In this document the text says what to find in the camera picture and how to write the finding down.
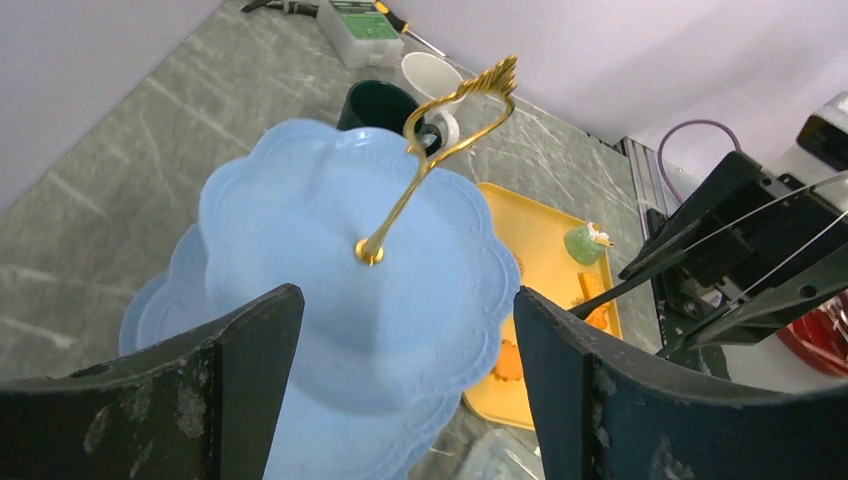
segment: wire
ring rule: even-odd
[[[728,137],[730,137],[730,141],[733,142],[733,148],[737,152],[742,150],[742,146],[739,144],[739,139],[736,137],[736,134],[733,133],[733,130],[731,130],[730,127],[728,127],[727,125],[725,125],[721,122],[716,122],[715,120],[707,120],[707,119],[689,120],[689,121],[681,123],[680,125],[677,125],[676,127],[672,128],[671,130],[669,130],[668,133],[665,134],[663,139],[660,140],[660,146],[659,146],[659,148],[657,148],[657,164],[659,166],[660,175],[662,176],[663,181],[668,186],[668,189],[671,190],[671,194],[674,195],[674,198],[676,198],[677,201],[680,202],[680,203],[683,203],[683,196],[681,196],[680,192],[678,192],[677,189],[674,188],[674,185],[671,183],[671,179],[668,178],[668,172],[665,171],[665,162],[663,161],[662,154],[663,154],[663,150],[665,149],[665,143],[668,141],[668,139],[675,132],[680,130],[681,128],[688,127],[690,125],[712,125],[713,127],[718,127],[724,133],[726,133]]]

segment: gold knob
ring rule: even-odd
[[[403,209],[406,207],[407,203],[409,203],[410,197],[412,197],[412,194],[427,177],[427,174],[429,174],[446,158],[467,149],[471,145],[474,145],[478,140],[489,134],[492,130],[498,128],[506,121],[507,118],[509,118],[510,115],[512,115],[515,111],[515,102],[512,99],[512,92],[515,91],[516,87],[515,64],[517,60],[518,57],[515,55],[506,57],[495,65],[494,68],[486,70],[479,77],[462,82],[455,92],[421,106],[412,112],[412,115],[406,119],[406,123],[403,126],[403,136],[407,139],[407,141],[409,141],[409,149],[407,151],[418,156],[418,171],[412,178],[412,182],[409,184],[409,187],[407,187],[406,191],[403,192],[403,195],[401,195],[400,199],[398,199],[395,206],[392,207],[392,210],[389,212],[389,216],[386,217],[386,220],[383,221],[382,225],[380,225],[380,227],[377,228],[370,237],[363,238],[357,242],[354,252],[360,260],[368,265],[376,265],[383,259],[383,243],[386,241],[389,229],[392,228],[395,220],[397,220],[401,212],[403,212]],[[458,142],[456,145],[447,148],[435,158],[428,159],[427,154],[424,152],[424,147],[421,146],[421,142],[419,142],[418,136],[415,134],[415,124],[421,117],[424,116],[425,113],[443,105],[447,105],[448,103],[462,100],[467,95],[474,93],[500,97],[506,105],[506,110],[494,122],[487,125],[479,132]]]

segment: clear plastic container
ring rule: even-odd
[[[542,459],[506,430],[489,431],[468,454],[456,480],[544,480]]]
[[[400,63],[403,40],[373,1],[322,0],[317,20],[347,68]]]

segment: red object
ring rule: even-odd
[[[826,375],[848,377],[848,293],[790,323],[777,337],[807,365]]]

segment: marble countertop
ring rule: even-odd
[[[212,171],[283,120],[335,124],[350,85],[391,78],[392,69],[345,69],[314,19],[245,15],[243,3],[227,2],[0,216],[0,381],[115,358],[124,310],[168,266]],[[499,108],[472,97],[457,119],[471,131]],[[641,245],[627,160],[524,102],[445,166],[604,225],[614,272]],[[619,308],[624,339],[658,349],[649,288]],[[452,478],[493,427],[461,406],[410,478]],[[532,432],[509,430],[534,446]]]

